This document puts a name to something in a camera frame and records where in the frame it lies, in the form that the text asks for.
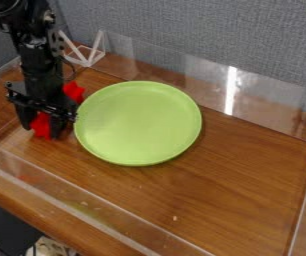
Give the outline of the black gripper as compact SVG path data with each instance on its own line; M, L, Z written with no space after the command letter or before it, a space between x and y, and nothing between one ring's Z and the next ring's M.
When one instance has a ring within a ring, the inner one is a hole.
M51 114L49 135L57 139L64 131L68 121L75 122L79 104L60 91L51 99L39 99L28 95L25 83L23 81L6 82L8 100L14 104L16 113L21 126L31 130L31 123L37 116L37 111Z

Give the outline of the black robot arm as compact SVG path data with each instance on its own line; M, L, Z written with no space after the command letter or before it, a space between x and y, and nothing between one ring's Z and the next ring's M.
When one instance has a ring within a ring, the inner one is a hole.
M48 0L0 0L0 30L10 35L20 56L23 81L6 82L6 98L21 126L57 139L76 120L77 101L65 93L64 39L55 29Z

